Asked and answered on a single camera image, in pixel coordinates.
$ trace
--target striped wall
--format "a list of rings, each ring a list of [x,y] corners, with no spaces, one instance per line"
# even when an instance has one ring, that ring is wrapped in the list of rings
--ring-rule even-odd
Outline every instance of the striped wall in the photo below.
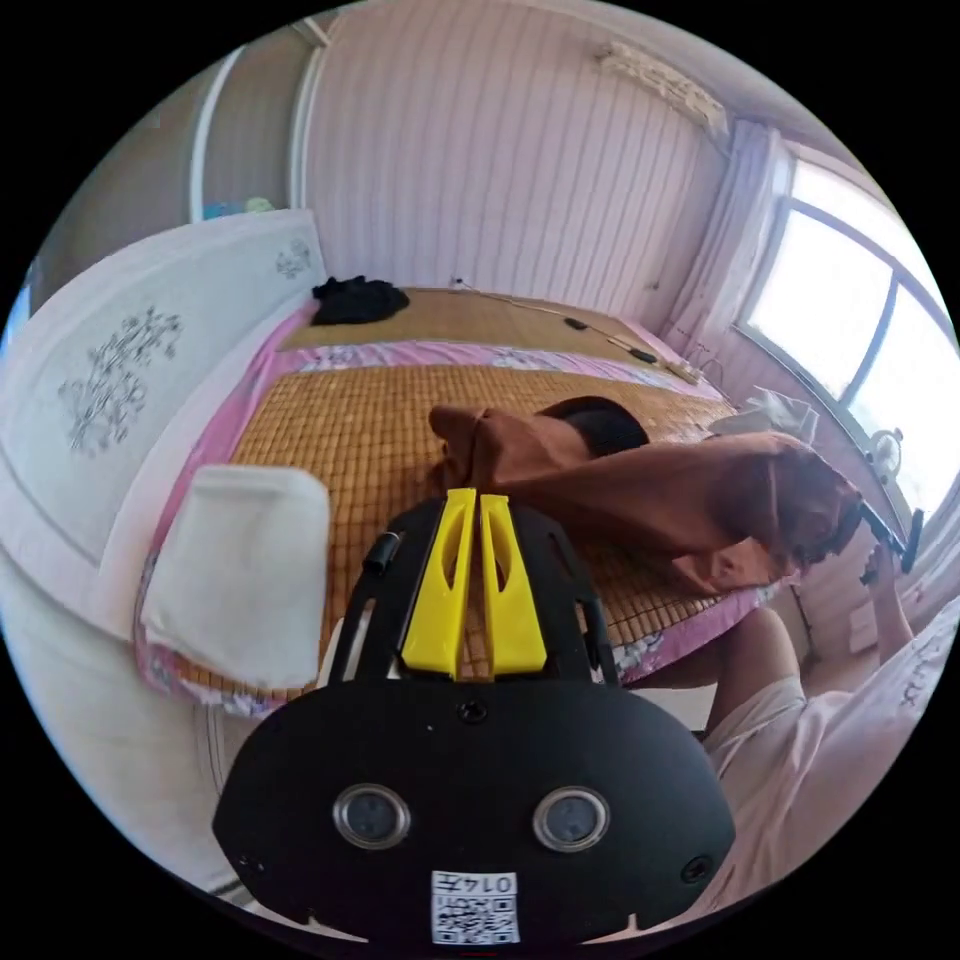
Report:
[[[817,452],[863,492],[888,524],[897,524],[883,488],[857,446],[827,408],[786,367],[738,330],[726,335],[716,357],[722,372],[711,365],[709,378],[734,404],[743,403],[757,386],[804,400],[817,410]],[[853,542],[839,557],[830,557],[816,566],[797,587],[810,623],[811,643],[820,657],[846,656],[849,651],[850,615],[866,595],[859,578],[875,543],[866,524],[861,524]]]
[[[656,328],[725,160],[592,59],[610,38],[490,0],[345,11],[308,131],[331,274],[559,301]]]

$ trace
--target window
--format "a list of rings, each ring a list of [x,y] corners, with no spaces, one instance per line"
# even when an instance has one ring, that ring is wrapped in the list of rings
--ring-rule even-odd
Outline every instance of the window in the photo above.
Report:
[[[960,473],[960,348],[900,218],[851,182],[795,162],[740,326],[804,379],[866,449],[903,432],[891,490],[932,513]]]

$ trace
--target yellow plastic part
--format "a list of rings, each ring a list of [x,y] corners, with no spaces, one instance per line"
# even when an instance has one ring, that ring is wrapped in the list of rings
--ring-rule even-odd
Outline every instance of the yellow plastic part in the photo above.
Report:
[[[547,662],[547,648],[507,497],[480,498],[480,541],[491,673],[539,673]]]
[[[476,504],[476,490],[447,492],[401,652],[404,664],[411,670],[457,678],[467,616]]]

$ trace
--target hand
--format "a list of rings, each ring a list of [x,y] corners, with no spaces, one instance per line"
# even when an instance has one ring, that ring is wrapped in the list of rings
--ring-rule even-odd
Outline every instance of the hand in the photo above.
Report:
[[[893,566],[893,551],[888,543],[878,543],[870,553],[864,574],[870,577],[867,590],[874,601],[882,600],[891,594],[896,596],[895,582],[897,573]]]

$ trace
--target label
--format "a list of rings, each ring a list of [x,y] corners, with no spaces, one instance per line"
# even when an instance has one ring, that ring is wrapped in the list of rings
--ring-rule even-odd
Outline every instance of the label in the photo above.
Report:
[[[515,873],[431,875],[433,942],[437,944],[519,943]]]

